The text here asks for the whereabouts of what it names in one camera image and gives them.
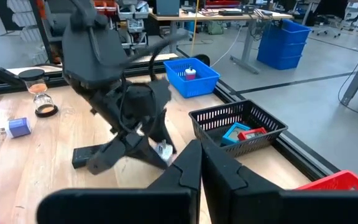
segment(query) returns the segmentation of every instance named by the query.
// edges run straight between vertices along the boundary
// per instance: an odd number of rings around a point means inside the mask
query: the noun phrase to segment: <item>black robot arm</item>
[[[108,29],[107,18],[92,5],[70,0],[77,8],[63,35],[63,76],[70,86],[110,125],[110,142],[74,150],[74,168],[87,166],[92,174],[110,169],[121,157],[129,156],[165,169],[174,154],[171,137],[165,126],[165,105],[171,100],[166,79],[154,74],[154,60],[161,50],[185,38],[176,35],[126,57],[116,30]],[[123,75],[135,60],[152,54],[150,82],[131,83]],[[139,135],[137,129],[144,133]],[[163,142],[152,148],[149,138]]]

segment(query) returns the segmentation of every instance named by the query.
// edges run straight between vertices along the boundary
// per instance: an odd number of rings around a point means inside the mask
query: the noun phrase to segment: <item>concrete floor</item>
[[[34,63],[32,57],[40,51],[42,43],[25,43],[18,32],[7,34],[0,19],[0,67],[29,67]]]
[[[197,41],[214,42],[196,45],[193,55],[207,54],[214,63],[228,50],[237,32],[229,29],[224,35],[200,34]],[[329,162],[358,174],[358,114],[337,100],[339,88],[358,62],[358,35],[342,33],[334,39],[310,34],[298,67],[290,70],[276,70],[256,61],[259,43],[254,42],[250,60],[261,71],[255,75],[229,59],[230,55],[241,56],[246,30],[241,32],[232,50],[214,66],[221,79],[286,123],[292,134]],[[190,46],[178,48],[191,55]],[[349,106],[358,111],[358,92]]]

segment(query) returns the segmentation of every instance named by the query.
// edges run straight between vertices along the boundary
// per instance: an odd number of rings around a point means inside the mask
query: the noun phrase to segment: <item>red basket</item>
[[[358,190],[358,176],[348,170],[316,180],[297,190]]]

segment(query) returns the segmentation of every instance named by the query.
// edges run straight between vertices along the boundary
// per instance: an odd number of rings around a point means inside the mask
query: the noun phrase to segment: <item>black mesh basket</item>
[[[218,147],[224,134],[235,123],[247,125],[251,129],[265,128],[267,134],[236,144],[220,147],[233,157],[237,157],[271,145],[288,126],[263,110],[251,100],[215,106],[189,113],[193,122],[194,134],[201,141],[212,141]]]

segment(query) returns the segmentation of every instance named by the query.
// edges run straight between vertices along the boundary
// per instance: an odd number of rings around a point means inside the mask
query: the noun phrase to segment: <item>hourglass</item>
[[[47,118],[58,111],[52,98],[45,93],[48,87],[47,84],[45,84],[44,76],[45,72],[41,69],[27,70],[19,74],[19,78],[24,81],[29,93],[35,95],[35,115],[39,118]]]

